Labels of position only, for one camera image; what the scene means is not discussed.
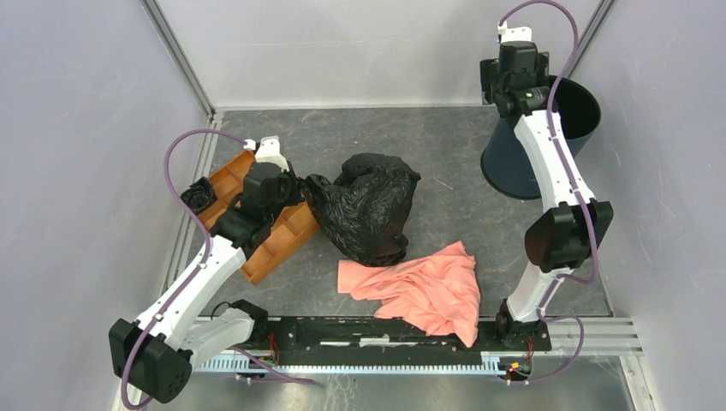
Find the dark blue trash bin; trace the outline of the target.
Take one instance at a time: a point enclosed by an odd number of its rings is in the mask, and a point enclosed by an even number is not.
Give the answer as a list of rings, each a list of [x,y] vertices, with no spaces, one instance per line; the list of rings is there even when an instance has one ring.
[[[568,148],[577,156],[601,121],[595,95],[580,83],[564,78],[555,103]],[[498,192],[518,200],[541,198],[532,166],[507,120],[500,118],[480,159],[482,173]]]

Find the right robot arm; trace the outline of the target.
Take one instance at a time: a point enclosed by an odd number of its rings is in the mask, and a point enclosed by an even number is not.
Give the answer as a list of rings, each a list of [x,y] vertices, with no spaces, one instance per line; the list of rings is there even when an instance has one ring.
[[[586,185],[569,150],[549,55],[531,40],[502,40],[499,55],[480,63],[483,100],[500,120],[481,157],[485,179],[502,194],[540,200],[542,214],[525,233],[527,266],[496,316],[494,336],[519,348],[545,332],[551,297],[575,269],[596,260],[614,216]]]

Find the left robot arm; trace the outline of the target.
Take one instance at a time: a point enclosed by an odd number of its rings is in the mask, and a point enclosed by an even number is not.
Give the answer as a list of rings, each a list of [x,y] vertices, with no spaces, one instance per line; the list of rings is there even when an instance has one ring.
[[[237,307],[204,325],[194,322],[227,279],[270,237],[283,208],[301,201],[289,162],[253,162],[241,192],[217,218],[204,246],[173,285],[137,319],[118,319],[112,325],[112,365],[122,380],[126,408],[143,406],[129,400],[129,385],[150,400],[167,403],[180,394],[194,371],[217,354],[240,343],[255,349],[267,342],[268,324]]]

